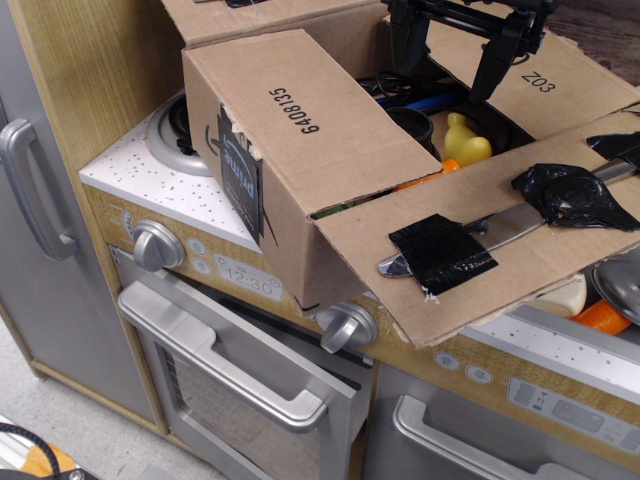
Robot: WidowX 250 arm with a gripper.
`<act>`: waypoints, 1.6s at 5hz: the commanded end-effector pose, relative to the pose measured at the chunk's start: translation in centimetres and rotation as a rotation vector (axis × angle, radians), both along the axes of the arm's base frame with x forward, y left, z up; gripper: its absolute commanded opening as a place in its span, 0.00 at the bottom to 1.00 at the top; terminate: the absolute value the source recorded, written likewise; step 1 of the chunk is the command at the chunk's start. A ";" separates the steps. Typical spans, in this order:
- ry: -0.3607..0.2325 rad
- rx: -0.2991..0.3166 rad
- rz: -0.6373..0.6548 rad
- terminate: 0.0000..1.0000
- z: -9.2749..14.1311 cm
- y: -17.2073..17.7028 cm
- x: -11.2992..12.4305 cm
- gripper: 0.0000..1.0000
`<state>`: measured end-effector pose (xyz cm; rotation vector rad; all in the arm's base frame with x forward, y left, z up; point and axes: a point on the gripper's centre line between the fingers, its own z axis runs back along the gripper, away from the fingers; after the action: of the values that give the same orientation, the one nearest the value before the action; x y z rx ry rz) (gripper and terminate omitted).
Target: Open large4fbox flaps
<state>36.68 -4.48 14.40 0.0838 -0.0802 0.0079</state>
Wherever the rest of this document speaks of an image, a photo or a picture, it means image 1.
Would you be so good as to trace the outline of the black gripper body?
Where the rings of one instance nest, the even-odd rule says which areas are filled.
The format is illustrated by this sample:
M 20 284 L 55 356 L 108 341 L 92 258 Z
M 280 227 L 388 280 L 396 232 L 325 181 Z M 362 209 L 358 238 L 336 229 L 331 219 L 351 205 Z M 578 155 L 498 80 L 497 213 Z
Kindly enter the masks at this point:
M 387 1 L 385 3 L 389 13 L 390 2 Z M 542 42 L 545 22 L 556 10 L 554 1 L 505 1 L 503 4 L 509 7 L 511 11 L 506 17 L 502 18 L 475 8 L 471 1 L 419 2 L 425 17 L 430 23 L 435 21 L 483 37 L 488 41 L 509 14 L 515 10 L 527 11 L 528 29 L 525 33 L 525 39 L 528 41 L 527 53 L 537 51 Z

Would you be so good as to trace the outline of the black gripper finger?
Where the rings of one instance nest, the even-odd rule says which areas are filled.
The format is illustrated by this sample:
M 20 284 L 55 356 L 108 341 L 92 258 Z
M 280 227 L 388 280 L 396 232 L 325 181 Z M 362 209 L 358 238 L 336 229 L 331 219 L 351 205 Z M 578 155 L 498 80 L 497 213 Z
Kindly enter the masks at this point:
M 504 79 L 514 60 L 527 53 L 528 12 L 515 10 L 493 33 L 483 48 L 469 100 L 488 100 Z
M 402 75 L 409 75 L 428 50 L 429 23 L 419 1 L 390 2 L 392 60 Z

